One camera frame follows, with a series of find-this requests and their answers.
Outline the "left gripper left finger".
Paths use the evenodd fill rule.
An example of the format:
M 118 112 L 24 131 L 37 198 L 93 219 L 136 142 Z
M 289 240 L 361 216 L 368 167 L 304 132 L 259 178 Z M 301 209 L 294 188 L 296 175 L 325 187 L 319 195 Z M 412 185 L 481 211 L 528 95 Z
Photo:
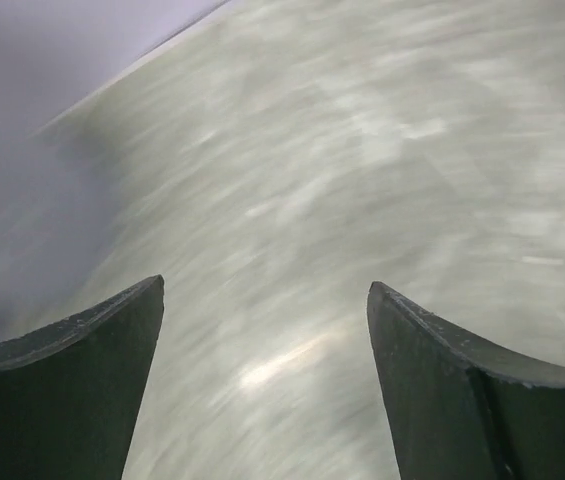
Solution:
M 0 479 L 122 477 L 163 313 L 155 275 L 0 343 Z

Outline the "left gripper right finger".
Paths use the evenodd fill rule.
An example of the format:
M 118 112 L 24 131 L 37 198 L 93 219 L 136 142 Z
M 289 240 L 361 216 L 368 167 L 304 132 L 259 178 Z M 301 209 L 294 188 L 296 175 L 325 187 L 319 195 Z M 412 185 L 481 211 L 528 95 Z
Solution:
M 565 367 L 480 337 L 381 282 L 367 319 L 400 476 L 565 479 Z

